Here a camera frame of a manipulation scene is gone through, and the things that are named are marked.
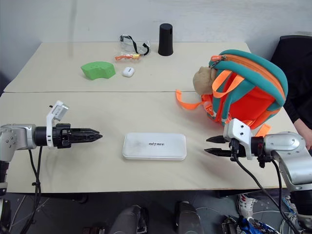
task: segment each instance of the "zipper pull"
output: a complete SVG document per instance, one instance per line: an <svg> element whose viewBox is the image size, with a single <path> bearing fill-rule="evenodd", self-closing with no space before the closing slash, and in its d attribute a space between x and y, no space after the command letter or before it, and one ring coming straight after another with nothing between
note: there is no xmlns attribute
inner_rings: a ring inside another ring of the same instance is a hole
<svg viewBox="0 0 312 234"><path fill-rule="evenodd" d="M209 66L210 68L213 68L214 66L216 66L219 62L223 61L226 59L225 55L213 55L210 58L210 61L214 62L211 66Z"/></svg>

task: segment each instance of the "cable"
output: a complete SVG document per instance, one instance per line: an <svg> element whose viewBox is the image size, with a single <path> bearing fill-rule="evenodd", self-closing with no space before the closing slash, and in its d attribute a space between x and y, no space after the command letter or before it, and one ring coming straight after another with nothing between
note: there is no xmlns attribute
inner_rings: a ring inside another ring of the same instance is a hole
<svg viewBox="0 0 312 234"><path fill-rule="evenodd" d="M259 213L264 213L264 212L277 212L277 213L280 213L280 211L257 211L257 212L254 212L253 214L259 214Z"/></svg>
<svg viewBox="0 0 312 234"><path fill-rule="evenodd" d="M221 211L215 210L215 209L210 208L210 207L198 207L198 208L196 208L195 210L200 210L200 209L208 209L208 210L215 211L215 212L217 212L217 213L219 213L219 214L221 214L221 215L228 216L227 214L224 214L224 213L222 213Z"/></svg>
<svg viewBox="0 0 312 234"><path fill-rule="evenodd" d="M278 206L281 208L282 207L282 179L281 179L281 174L279 173L279 168L277 163L272 160L272 163L276 169L276 173L277 173L277 178L278 178Z"/></svg>
<svg viewBox="0 0 312 234"><path fill-rule="evenodd" d="M36 169L35 169L35 165L34 165L34 161L33 161L33 154L32 154L32 152L31 152L31 150L28 150L28 152L29 152L31 167L32 167L32 169L33 169L33 171L34 171L35 177L37 177L37 171L36 171Z"/></svg>
<svg viewBox="0 0 312 234"><path fill-rule="evenodd" d="M281 210L281 208L279 207L279 205L277 204L277 202L274 200L274 198L262 187L262 185L259 183L259 181L257 180L257 178L247 169L243 166L243 164L241 164L241 162L238 160L237 155L233 154L234 159L236 160L237 164L255 181L255 183L258 185L258 187L261 189L261 191L269 197L269 199L274 203L275 206L278 207L282 217L285 219L285 221L287 222L287 224L291 227L291 229L293 230L293 232L295 234L300 234L299 231L295 228L295 226L288 220L288 218L285 218L285 214L283 213L283 211Z"/></svg>
<svg viewBox="0 0 312 234"><path fill-rule="evenodd" d="M291 219L292 223L294 224L297 220L296 215L294 213L290 213L290 215L288 216L288 218ZM283 219L281 225L279 226L279 232L281 234L284 234L284 227L285 227L285 220Z"/></svg>
<svg viewBox="0 0 312 234"><path fill-rule="evenodd" d="M41 207L43 207L45 205L45 203L49 200L50 198L48 197L41 205L38 206L38 208L36 209L36 211L38 211ZM25 219L27 219L29 216L31 216L32 212L30 214L28 214L27 216L21 218L19 221L16 221L16 223L12 224L12 227L14 227L15 225L18 225L20 222L24 221Z"/></svg>
<svg viewBox="0 0 312 234"><path fill-rule="evenodd" d="M15 211L15 213L14 213L14 215L13 215L13 219L12 219L12 221L11 221L11 225L10 225L10 228L9 228L9 232L11 232L12 225L13 225L13 223L14 223L14 221L15 221L15 218L16 218L16 216L17 216L17 214L18 214L18 212L19 212L19 210L20 210L20 207L21 207L21 205L23 204L25 198L26 198L26 195L23 196L22 200L20 201L20 204L19 204L18 208L16 209L16 211Z"/></svg>
<svg viewBox="0 0 312 234"><path fill-rule="evenodd" d="M42 154L42 146L40 146L39 149L39 156L38 156L38 165L37 165L37 170L35 169L34 161L33 161L33 155L31 153L31 150L29 150L29 157L30 157L30 163L33 168L35 177L36 177L36 182L32 183L32 185L35 186L35 200L34 200L34 206L33 206L33 211L31 213L30 218L26 221L24 227L22 228L20 234L26 234L30 225L34 222L34 216L36 213L36 210L38 208L38 205L40 203L41 199L41 186L40 186L40 180L39 180L39 175L40 175L40 165L41 165L41 154Z"/></svg>

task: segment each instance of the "white table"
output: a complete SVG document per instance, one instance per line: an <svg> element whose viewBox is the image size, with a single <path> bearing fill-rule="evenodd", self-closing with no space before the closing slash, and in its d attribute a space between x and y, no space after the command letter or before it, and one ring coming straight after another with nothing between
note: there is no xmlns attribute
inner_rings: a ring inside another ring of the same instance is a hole
<svg viewBox="0 0 312 234"><path fill-rule="evenodd" d="M164 57L153 43L151 54L139 61L114 61L120 54L117 42L42 43L5 92L194 91L194 74L208 66L212 55L227 49L249 52L244 42L177 42L174 53ZM116 75L88 80L80 67L93 61L111 62ZM131 78L121 75L127 66L135 69Z"/></svg>
<svg viewBox="0 0 312 234"><path fill-rule="evenodd" d="M189 102L199 99L195 92L183 95ZM70 106L63 123L69 122L73 128L93 128L104 137L71 149L44 148L40 172L43 193L257 188L229 158L203 151L219 147L205 140L221 135L223 128L208 119L201 107L182 109L174 92L4 93L0 98L0 125L44 126L48 106L57 99ZM284 109L268 124L273 127L270 133L295 131ZM121 150L128 132L182 133L187 138L187 157L184 161L126 160ZM36 163L38 149L33 154ZM261 169L256 159L241 161L264 187L278 185L271 164ZM34 179L28 152L16 151L8 170L8 191L33 193Z"/></svg>

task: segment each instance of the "gray pants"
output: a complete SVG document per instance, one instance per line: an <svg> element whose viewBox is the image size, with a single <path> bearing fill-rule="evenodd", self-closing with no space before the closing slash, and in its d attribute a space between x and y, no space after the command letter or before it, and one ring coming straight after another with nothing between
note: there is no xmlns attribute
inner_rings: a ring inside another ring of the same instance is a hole
<svg viewBox="0 0 312 234"><path fill-rule="evenodd" d="M123 210L115 220L109 234L137 234L142 213L138 205ZM204 234L196 209L187 202L177 204L176 224L178 234Z"/></svg>

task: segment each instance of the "black jacket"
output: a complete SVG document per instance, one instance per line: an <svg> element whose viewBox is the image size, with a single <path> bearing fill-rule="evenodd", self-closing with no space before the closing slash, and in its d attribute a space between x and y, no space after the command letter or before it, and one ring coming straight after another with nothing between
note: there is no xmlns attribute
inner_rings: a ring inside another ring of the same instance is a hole
<svg viewBox="0 0 312 234"><path fill-rule="evenodd" d="M287 114L292 122L300 118L312 129L312 37L281 37L271 62L287 77Z"/></svg>

